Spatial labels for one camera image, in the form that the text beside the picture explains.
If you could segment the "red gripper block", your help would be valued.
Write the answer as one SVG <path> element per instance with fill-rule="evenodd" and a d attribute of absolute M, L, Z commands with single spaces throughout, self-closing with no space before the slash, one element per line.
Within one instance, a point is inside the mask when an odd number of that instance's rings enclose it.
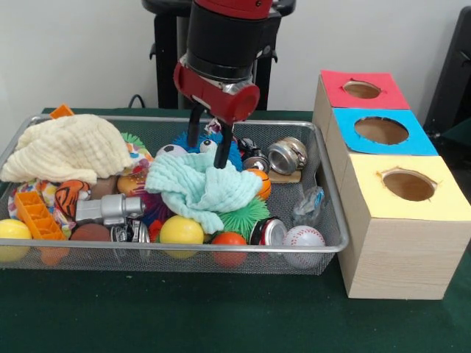
<path fill-rule="evenodd" d="M 237 83 L 224 83 L 200 76 L 187 64 L 186 58 L 180 58 L 174 69 L 174 84 L 186 98 L 198 103 L 190 114 L 187 131 L 187 144 L 195 147 L 199 139 L 199 121 L 203 107 L 218 118 L 221 126 L 222 141 L 218 145 L 214 167 L 226 167 L 231 143 L 233 125 L 236 121 L 245 121 L 255 111 L 260 99 L 257 85 L 246 79 Z"/>

